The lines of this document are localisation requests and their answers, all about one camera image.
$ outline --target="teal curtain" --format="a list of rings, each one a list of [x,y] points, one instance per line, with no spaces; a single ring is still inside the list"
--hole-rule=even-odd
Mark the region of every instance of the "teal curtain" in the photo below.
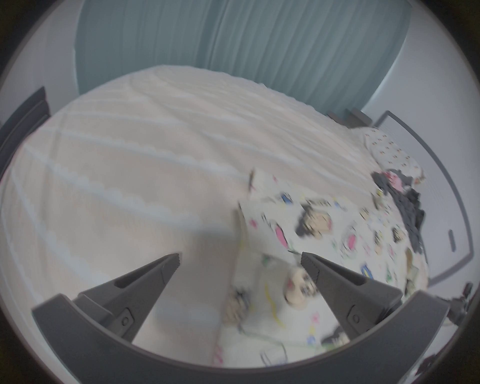
[[[86,0],[79,91],[155,65],[191,65],[343,115],[380,85],[410,13],[406,0]]]

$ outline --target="pillow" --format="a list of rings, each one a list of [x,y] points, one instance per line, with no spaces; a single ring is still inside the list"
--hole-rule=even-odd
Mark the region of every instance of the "pillow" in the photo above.
[[[388,135],[377,128],[355,128],[351,132],[368,149],[383,171],[397,169],[405,176],[411,176],[415,184],[423,179],[423,170],[415,159],[394,143]]]

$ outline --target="white wall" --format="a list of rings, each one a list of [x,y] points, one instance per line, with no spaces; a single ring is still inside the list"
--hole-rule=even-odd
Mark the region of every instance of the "white wall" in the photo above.
[[[84,0],[64,0],[51,12],[10,63],[0,88],[0,121],[45,86],[51,113],[78,97],[74,42]]]
[[[432,148],[450,173],[468,212],[474,251],[480,250],[480,87],[443,25],[416,0],[405,43],[363,112],[375,122],[392,111]],[[446,297],[480,278],[476,255],[456,275],[433,287]]]

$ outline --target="gray trim line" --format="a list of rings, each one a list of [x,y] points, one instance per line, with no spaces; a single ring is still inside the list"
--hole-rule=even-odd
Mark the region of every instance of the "gray trim line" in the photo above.
[[[458,189],[453,182],[450,174],[446,170],[445,166],[442,164],[438,156],[435,154],[435,152],[428,146],[424,140],[417,135],[417,133],[411,129],[408,125],[406,125],[402,120],[400,120],[397,116],[395,116],[392,112],[390,111],[385,111],[383,115],[377,120],[375,123],[374,127],[378,128],[380,124],[382,124],[387,117],[391,117],[393,120],[395,120],[398,124],[400,124],[405,130],[410,133],[415,140],[417,140],[423,148],[428,152],[428,154],[431,156],[431,158],[434,160],[434,162],[437,164],[438,168],[442,171],[444,174],[448,184],[450,185],[450,188],[452,188],[452,192],[455,195],[456,201],[458,203],[458,207],[460,208],[460,212],[462,213],[463,221],[465,222],[465,229],[467,230],[467,239],[468,239],[468,247],[470,248],[469,253],[464,256],[462,259],[460,259],[456,264],[451,266],[450,268],[444,270],[442,273],[438,274],[437,276],[429,278],[428,281],[428,286],[432,287],[445,279],[449,278],[456,272],[458,272],[460,269],[462,269],[465,265],[467,265],[470,261],[472,261],[474,252],[473,252],[473,238],[472,238],[472,231],[470,228],[470,222],[468,221],[468,215],[467,215],[467,210],[465,209],[465,206],[463,205],[462,198],[460,197],[460,193],[458,192]]]

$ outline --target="bed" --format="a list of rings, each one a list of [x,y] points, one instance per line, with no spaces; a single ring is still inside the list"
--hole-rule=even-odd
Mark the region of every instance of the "bed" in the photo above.
[[[14,271],[1,289],[36,353],[62,369],[33,306],[182,252],[181,268],[133,343],[181,361],[234,366],[219,340],[242,248],[238,204],[249,198],[254,168],[375,210],[371,173],[380,168],[346,127],[225,73],[153,67],[52,116],[21,145],[0,183],[1,264]],[[236,350],[245,352],[250,339],[240,336]],[[263,341],[263,349],[272,361],[282,356],[278,343]],[[300,347],[289,362],[317,352]]]

